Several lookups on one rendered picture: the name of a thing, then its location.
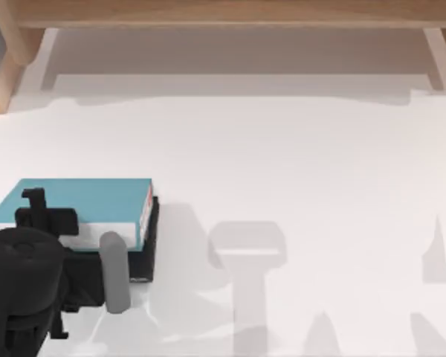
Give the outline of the teal book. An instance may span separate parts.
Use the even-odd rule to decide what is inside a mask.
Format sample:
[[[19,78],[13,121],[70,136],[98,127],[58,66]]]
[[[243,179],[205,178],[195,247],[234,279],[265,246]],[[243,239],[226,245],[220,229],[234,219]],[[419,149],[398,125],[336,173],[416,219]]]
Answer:
[[[23,178],[0,203],[0,229],[16,225],[16,210],[29,207],[22,191],[33,188],[45,190],[48,208],[76,211],[79,233],[60,234],[65,247],[96,250],[108,231],[119,234],[129,251],[144,247],[153,206],[150,178]]]

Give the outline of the wooden open shelf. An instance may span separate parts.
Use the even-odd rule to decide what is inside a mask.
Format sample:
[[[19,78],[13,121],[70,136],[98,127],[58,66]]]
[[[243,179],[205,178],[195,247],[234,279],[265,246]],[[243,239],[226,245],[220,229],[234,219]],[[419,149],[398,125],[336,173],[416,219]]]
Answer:
[[[446,0],[0,0],[0,114],[48,28],[156,26],[439,28]]]

